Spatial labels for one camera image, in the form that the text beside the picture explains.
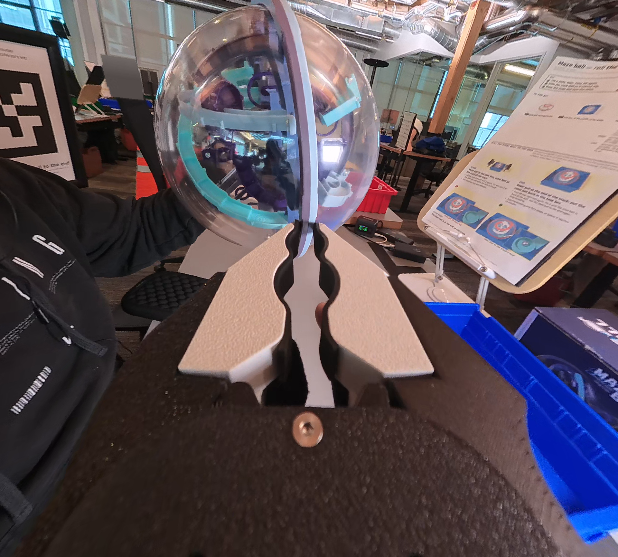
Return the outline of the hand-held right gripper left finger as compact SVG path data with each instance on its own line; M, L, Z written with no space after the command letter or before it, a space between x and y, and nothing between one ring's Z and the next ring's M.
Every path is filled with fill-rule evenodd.
M261 404L285 372L291 341L284 296L294 282L295 226L231 265L179 362L179 372L249 385Z

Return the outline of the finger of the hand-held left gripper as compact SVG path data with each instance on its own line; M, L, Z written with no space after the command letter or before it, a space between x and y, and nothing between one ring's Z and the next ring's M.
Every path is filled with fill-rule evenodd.
M208 279L215 273L226 272L243 256L244 246L227 241L205 229L189 246L179 272Z
M102 55L101 63L110 93L119 103L123 123L144 156L157 190L167 189L158 156L153 115L143 95L143 83L136 60Z

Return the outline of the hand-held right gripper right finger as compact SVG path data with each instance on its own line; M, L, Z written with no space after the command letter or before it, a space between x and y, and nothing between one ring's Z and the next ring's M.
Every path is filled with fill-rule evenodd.
M389 275L325 225L313 232L321 316L320 360L326 375L358 403L369 385L434 374L425 348Z

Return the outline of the clear plastic maze ball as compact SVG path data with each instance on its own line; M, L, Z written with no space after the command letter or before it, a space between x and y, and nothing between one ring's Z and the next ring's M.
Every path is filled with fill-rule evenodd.
M154 130L190 213L253 249L288 224L298 256L359 208L379 156L375 98L351 51L286 0L251 0L196 28L161 78Z

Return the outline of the person's left forearm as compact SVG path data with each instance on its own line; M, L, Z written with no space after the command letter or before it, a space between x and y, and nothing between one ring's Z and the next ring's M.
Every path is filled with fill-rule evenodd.
M172 189L121 199L57 180L48 191L63 221L54 224L54 235L95 277L136 273L193 244L205 230Z

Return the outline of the black mesh pad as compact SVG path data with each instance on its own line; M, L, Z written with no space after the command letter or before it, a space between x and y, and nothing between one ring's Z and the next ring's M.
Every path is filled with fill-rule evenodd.
M130 288L120 306L128 315L163 321L196 295L206 282L205 278L161 269Z

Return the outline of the orange traffic cone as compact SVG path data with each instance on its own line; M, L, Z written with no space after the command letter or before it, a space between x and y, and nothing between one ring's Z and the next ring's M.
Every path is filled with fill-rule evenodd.
M159 191L155 177L139 149L136 150L135 198L145 198Z

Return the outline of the black power adapter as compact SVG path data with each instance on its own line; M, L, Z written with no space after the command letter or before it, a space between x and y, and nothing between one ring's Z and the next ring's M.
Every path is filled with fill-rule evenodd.
M403 259L420 264L423 264L428 258L428 253L426 251L413 244L406 244L404 242L394 242L387 247L387 251L396 259Z

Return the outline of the white stand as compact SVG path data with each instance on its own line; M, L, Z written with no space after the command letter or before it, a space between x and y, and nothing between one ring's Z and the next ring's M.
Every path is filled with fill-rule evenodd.
M479 306L480 310L484 310L490 280L480 276L475 300L473 301L445 273L444 261L448 247L450 245L444 245L440 241L437 242L433 271L427 271L428 265L423 264L423 273L399 273L398 280L422 302L432 304L475 303Z

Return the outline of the black white marker sign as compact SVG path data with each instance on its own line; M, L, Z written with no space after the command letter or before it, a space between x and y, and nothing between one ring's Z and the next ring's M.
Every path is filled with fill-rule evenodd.
M1 158L89 180L56 37L1 24Z

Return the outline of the blue plastic bin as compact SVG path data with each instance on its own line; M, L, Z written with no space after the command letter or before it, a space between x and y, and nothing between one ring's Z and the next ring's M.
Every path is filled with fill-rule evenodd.
M526 400L535 459L588 544L617 531L617 432L476 304L427 302Z

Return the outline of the dark blue box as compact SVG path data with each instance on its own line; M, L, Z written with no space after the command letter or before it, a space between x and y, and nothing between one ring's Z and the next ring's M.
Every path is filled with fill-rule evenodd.
M617 315L602 308L535 307L514 337L617 430Z

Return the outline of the light wooden board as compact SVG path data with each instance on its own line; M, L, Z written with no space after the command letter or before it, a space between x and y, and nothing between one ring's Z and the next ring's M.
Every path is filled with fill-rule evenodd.
M462 163L419 227L483 277L525 287L617 196L617 61L555 58Z

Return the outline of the black floor lamp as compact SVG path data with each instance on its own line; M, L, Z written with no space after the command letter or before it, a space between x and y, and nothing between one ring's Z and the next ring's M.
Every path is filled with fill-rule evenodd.
M363 60L363 63L366 66L371 67L371 74L370 74L369 82L370 82L370 86L373 88L377 70L389 67L389 62L383 59L365 58Z

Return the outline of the wooden support post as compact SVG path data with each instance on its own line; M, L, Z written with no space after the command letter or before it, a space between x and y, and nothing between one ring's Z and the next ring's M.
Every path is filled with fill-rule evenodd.
M444 131L490 6L491 3L487 0L477 0L469 7L444 86L429 123L430 136L441 136Z

